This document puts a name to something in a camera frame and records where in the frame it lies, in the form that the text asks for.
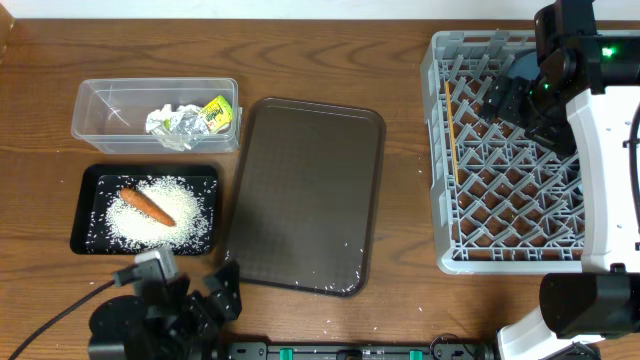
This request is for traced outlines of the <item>green snack wrapper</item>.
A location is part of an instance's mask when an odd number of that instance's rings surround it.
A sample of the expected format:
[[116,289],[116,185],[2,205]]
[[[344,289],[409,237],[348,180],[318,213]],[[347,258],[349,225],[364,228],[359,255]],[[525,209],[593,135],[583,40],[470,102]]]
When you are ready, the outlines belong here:
[[163,111],[168,114],[163,126],[174,135],[215,135],[227,131],[233,120],[230,103],[222,95],[205,106],[181,105],[176,110],[166,104]]

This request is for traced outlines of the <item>white tissue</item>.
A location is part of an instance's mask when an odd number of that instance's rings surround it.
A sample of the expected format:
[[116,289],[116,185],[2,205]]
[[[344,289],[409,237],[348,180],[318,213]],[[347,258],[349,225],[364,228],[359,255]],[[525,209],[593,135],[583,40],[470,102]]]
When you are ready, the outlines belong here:
[[171,104],[149,113],[145,122],[147,134],[160,136],[159,142],[166,148],[185,151],[191,150],[197,143],[192,137],[198,129],[199,106],[179,105],[173,109]]

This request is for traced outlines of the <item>pile of white rice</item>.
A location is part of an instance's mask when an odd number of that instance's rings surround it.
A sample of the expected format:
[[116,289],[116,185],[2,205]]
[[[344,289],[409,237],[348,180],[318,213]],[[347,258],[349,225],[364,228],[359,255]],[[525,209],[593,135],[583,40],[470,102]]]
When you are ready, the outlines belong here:
[[[123,188],[134,189],[151,199],[175,222],[173,227],[156,222],[147,215],[125,203],[119,196]],[[207,230],[203,201],[193,190],[172,177],[143,180],[134,186],[124,186],[116,191],[115,199],[108,206],[106,224],[108,233],[124,240],[133,247],[135,254],[175,245],[195,245],[196,238]]]

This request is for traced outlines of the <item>orange carrot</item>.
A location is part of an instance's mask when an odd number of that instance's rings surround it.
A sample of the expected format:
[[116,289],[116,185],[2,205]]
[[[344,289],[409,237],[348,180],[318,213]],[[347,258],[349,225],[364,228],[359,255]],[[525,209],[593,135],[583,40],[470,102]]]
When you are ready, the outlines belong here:
[[119,191],[119,196],[125,203],[131,205],[156,222],[168,227],[176,225],[176,222],[146,195],[131,188],[123,188]]

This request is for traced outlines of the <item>wooden chopstick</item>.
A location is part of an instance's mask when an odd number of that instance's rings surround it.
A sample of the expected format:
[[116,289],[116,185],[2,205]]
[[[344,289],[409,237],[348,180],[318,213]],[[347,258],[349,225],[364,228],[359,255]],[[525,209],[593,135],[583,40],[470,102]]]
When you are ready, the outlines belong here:
[[450,83],[448,81],[444,82],[444,89],[445,89],[445,101],[446,101],[446,115],[447,115],[447,122],[449,125],[449,139],[450,139],[450,145],[451,145],[453,176],[454,176],[455,184],[457,185],[459,184],[458,157],[457,157],[454,121],[453,121],[453,114],[452,114],[451,90],[450,90]]

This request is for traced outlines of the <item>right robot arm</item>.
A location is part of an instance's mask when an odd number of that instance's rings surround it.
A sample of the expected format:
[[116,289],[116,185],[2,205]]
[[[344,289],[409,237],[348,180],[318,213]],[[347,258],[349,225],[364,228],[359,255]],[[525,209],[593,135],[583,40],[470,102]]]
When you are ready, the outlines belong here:
[[599,33],[591,0],[556,0],[534,22],[537,77],[500,77],[480,115],[578,157],[584,250],[580,272],[545,275],[538,307],[498,332],[503,359],[586,355],[639,329],[639,40]]

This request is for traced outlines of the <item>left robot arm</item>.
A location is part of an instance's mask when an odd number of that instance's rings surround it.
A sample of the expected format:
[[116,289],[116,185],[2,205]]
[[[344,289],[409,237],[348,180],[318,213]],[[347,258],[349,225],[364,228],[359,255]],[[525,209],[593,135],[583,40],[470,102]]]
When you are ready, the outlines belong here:
[[114,274],[133,295],[100,305],[89,320],[92,359],[221,359],[219,335],[241,311],[240,266],[225,262],[205,277],[208,294],[190,291],[184,273],[168,275],[159,259]]

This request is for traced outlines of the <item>dark blue plate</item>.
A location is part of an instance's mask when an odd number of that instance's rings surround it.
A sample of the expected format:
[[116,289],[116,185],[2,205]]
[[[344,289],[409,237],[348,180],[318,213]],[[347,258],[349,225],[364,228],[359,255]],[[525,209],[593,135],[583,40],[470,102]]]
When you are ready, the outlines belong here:
[[507,71],[506,77],[510,81],[524,80],[530,82],[536,80],[540,74],[535,50],[522,51],[515,54],[515,59]]

